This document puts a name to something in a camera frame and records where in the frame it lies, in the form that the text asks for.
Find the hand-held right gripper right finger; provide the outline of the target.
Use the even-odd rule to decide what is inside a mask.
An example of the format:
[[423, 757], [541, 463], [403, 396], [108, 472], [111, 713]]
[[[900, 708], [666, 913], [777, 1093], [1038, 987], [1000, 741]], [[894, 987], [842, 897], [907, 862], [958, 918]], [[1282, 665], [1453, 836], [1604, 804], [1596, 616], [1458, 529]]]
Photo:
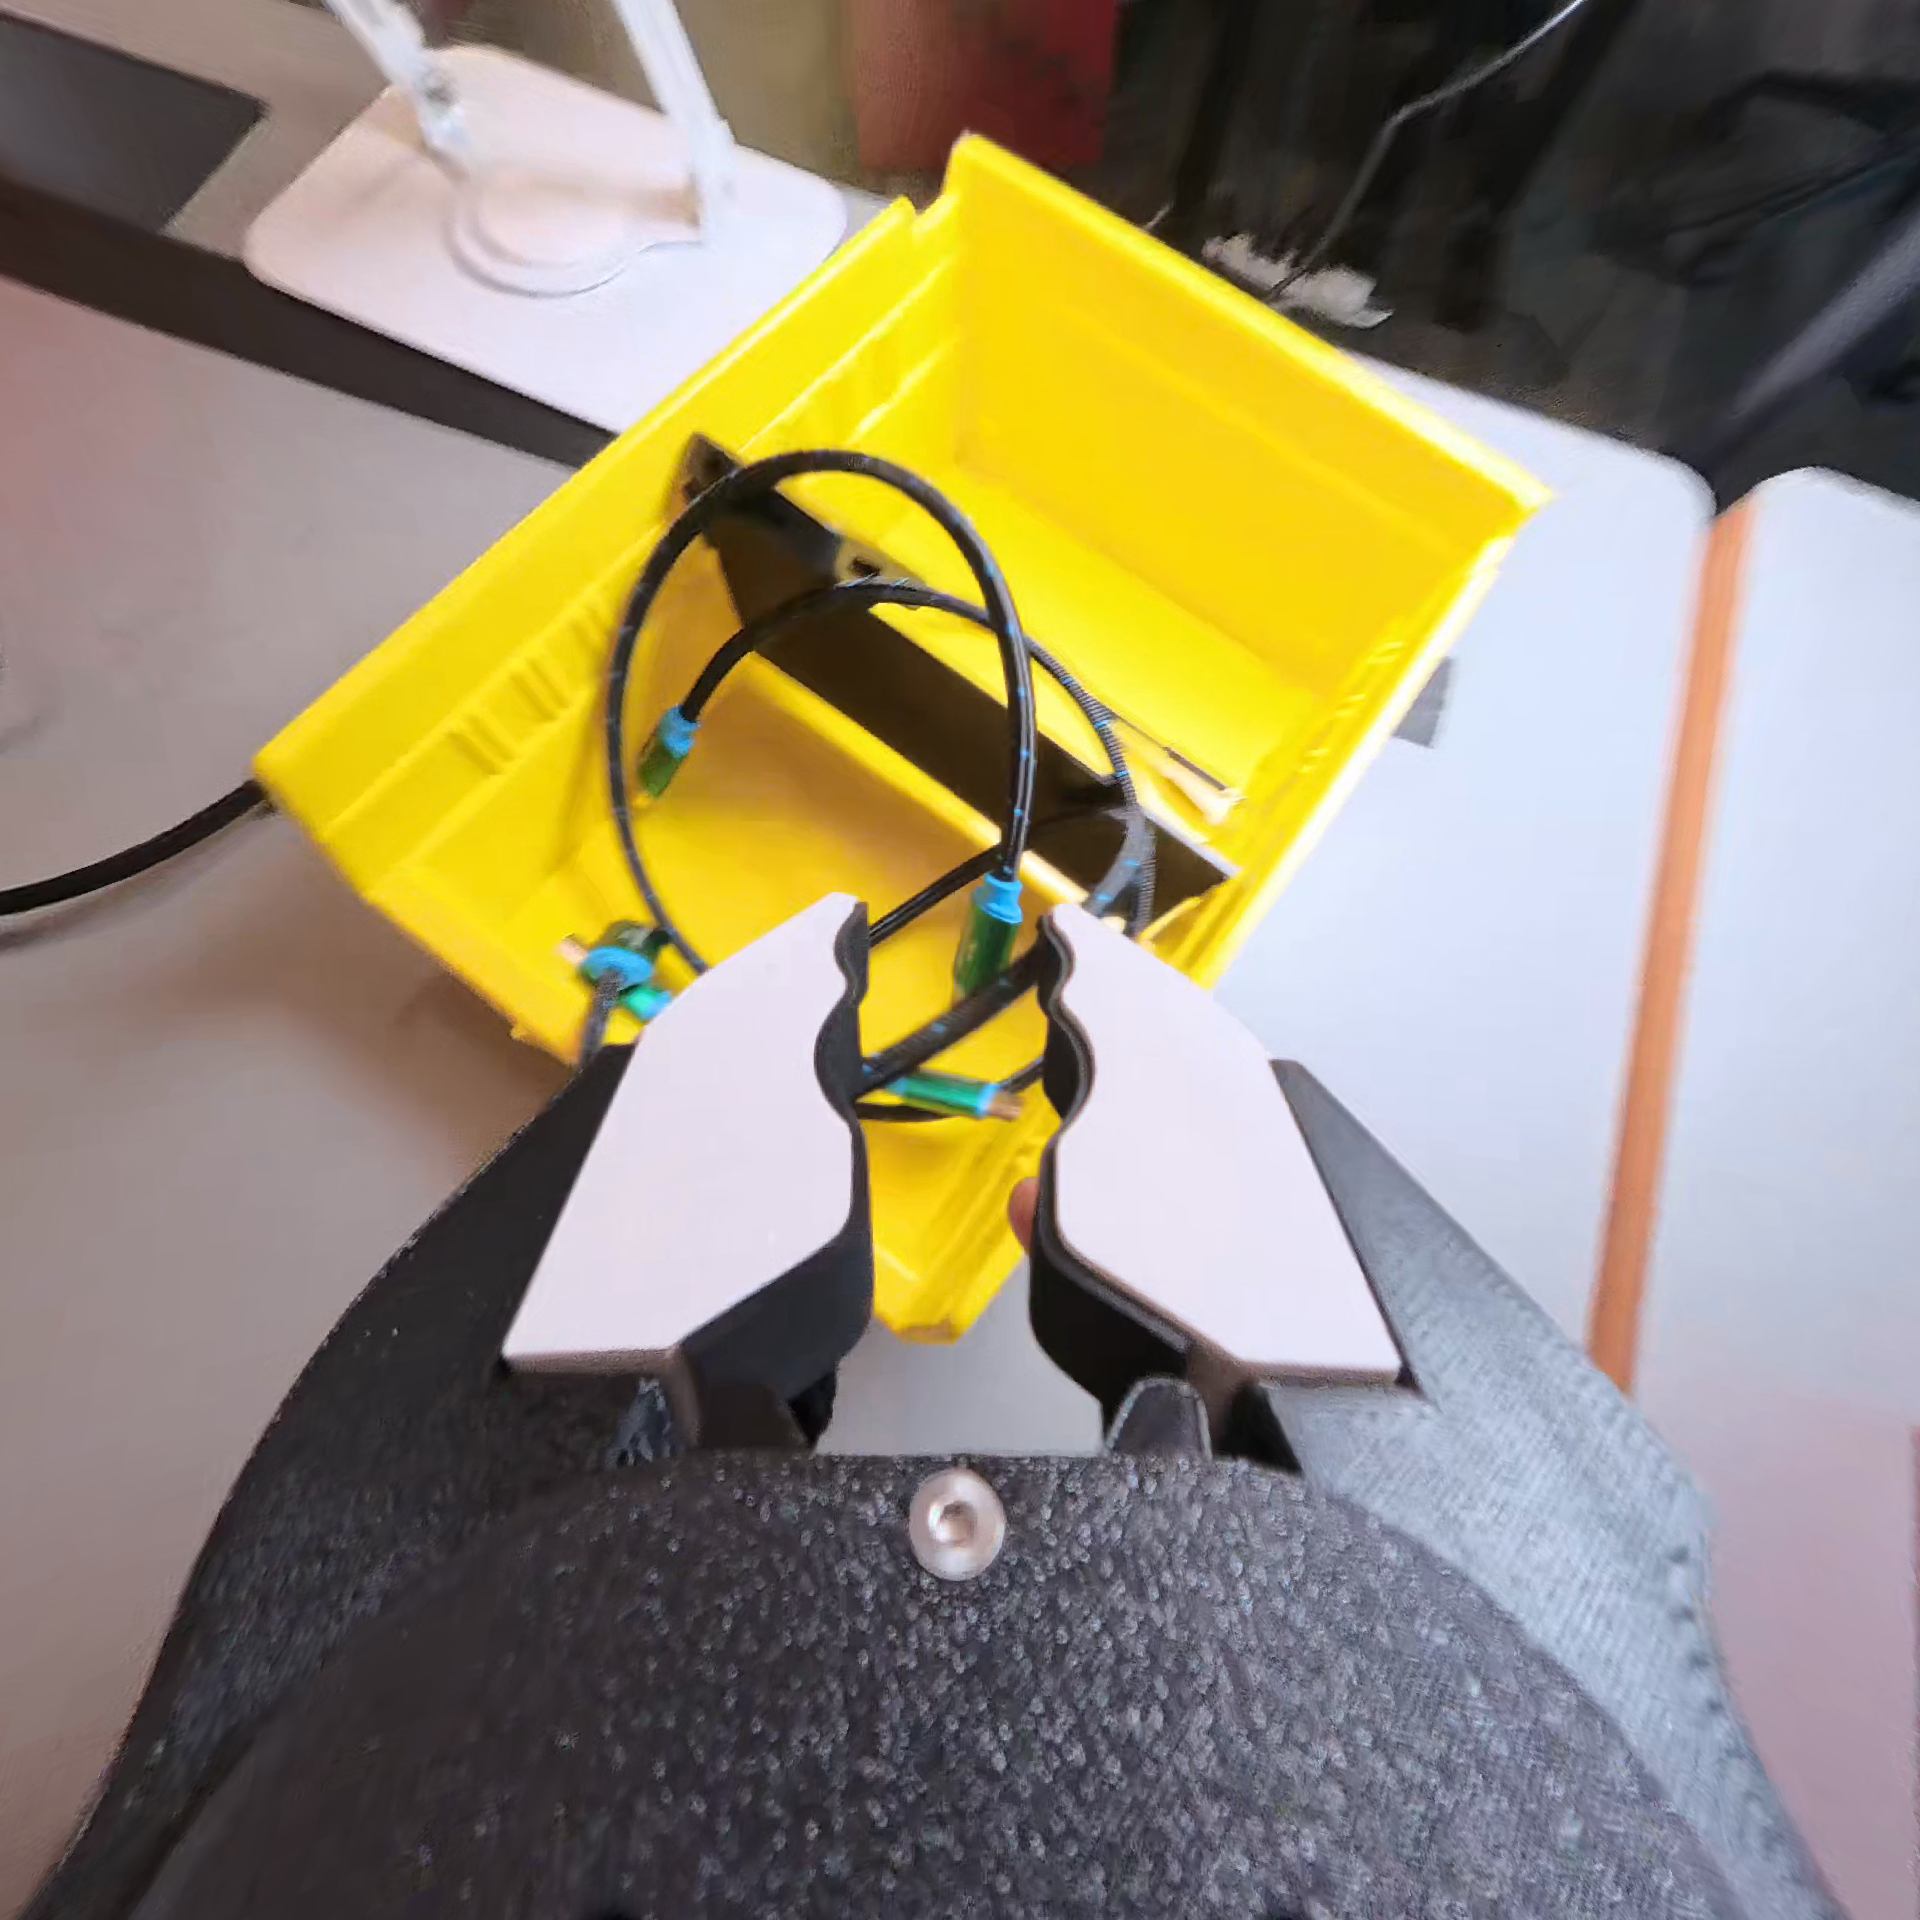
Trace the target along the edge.
[[1114, 1428], [1170, 1380], [1213, 1448], [1274, 1387], [1408, 1383], [1276, 1063], [1212, 992], [1084, 906], [1040, 924], [1041, 1090], [1028, 1323]]

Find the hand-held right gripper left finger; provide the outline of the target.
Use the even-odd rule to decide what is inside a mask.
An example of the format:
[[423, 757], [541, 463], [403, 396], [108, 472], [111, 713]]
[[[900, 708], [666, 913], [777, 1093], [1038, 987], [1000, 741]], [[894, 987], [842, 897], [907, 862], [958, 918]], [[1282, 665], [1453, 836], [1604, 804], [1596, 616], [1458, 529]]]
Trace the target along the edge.
[[649, 1378], [693, 1444], [836, 1376], [876, 1291], [868, 954], [865, 906], [826, 894], [645, 1027], [503, 1334], [511, 1372]]

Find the yellow plastic bin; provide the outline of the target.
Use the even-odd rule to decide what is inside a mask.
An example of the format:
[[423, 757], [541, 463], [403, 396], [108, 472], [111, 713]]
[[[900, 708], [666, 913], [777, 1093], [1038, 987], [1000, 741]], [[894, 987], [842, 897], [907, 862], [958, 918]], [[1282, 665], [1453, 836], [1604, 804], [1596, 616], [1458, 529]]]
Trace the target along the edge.
[[[648, 921], [610, 804], [616, 630], [695, 439], [741, 463], [845, 448], [967, 517], [1023, 630], [1121, 724], [1170, 838], [1147, 951], [1204, 989], [1484, 601], [1545, 501], [1373, 373], [981, 139], [689, 373], [252, 760], [351, 891], [510, 1020], [577, 1056], [562, 959]], [[998, 841], [981, 798], [780, 655], [718, 689], [636, 806], [706, 961], [826, 894], [873, 918]], [[876, 1319], [954, 1341], [1018, 1253], [1002, 1194], [1049, 1117], [868, 1129]]]

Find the black bin divider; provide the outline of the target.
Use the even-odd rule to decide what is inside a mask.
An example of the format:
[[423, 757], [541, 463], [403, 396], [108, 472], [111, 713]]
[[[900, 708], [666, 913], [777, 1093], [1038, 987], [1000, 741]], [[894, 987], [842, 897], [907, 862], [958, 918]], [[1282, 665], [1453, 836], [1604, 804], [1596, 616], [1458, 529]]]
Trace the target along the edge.
[[[842, 583], [900, 577], [900, 564], [876, 549], [773, 494], [734, 506], [706, 540], [743, 624]], [[975, 639], [988, 684], [974, 684], [907, 636], [888, 609], [814, 615], [775, 636], [767, 661], [972, 812], [998, 820], [1008, 749], [995, 640], [951, 620], [938, 620], [933, 636]], [[1028, 851], [1089, 893], [1117, 854], [1121, 833], [1119, 783], [1102, 745], [1041, 734]]]

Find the white power strip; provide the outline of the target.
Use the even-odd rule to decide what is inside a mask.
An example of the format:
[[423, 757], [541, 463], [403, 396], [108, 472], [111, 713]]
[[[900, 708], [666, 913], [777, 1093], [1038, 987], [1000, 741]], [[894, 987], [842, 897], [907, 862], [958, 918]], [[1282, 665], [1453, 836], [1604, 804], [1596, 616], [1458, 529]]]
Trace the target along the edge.
[[1261, 253], [1245, 233], [1213, 237], [1201, 263], [1268, 309], [1303, 322], [1367, 332], [1394, 319], [1375, 276], [1352, 267], [1307, 269], [1290, 253]]

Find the black tape strip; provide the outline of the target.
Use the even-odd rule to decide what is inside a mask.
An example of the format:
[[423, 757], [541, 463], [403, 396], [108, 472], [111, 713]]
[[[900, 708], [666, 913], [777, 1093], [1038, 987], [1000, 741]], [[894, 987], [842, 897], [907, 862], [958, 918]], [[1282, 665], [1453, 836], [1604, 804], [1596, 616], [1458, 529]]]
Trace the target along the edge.
[[563, 468], [611, 432], [295, 300], [235, 259], [1, 183], [1, 276], [91, 315]]

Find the white tablet stand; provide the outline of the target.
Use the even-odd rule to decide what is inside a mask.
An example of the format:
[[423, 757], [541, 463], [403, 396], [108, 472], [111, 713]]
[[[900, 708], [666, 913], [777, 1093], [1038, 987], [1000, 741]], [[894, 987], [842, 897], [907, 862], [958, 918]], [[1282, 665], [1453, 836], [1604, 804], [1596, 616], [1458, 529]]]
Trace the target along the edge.
[[327, 2], [384, 90], [255, 218], [264, 284], [620, 435], [850, 233], [844, 191], [735, 142], [673, 4], [611, 20], [648, 105], [399, 2]]

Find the black table mat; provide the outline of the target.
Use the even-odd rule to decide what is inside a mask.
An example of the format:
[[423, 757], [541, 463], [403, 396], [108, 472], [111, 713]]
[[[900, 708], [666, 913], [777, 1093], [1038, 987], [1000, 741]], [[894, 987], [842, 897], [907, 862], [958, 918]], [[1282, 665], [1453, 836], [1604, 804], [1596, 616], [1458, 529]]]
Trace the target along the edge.
[[225, 85], [1, 17], [1, 180], [164, 233], [264, 105]]

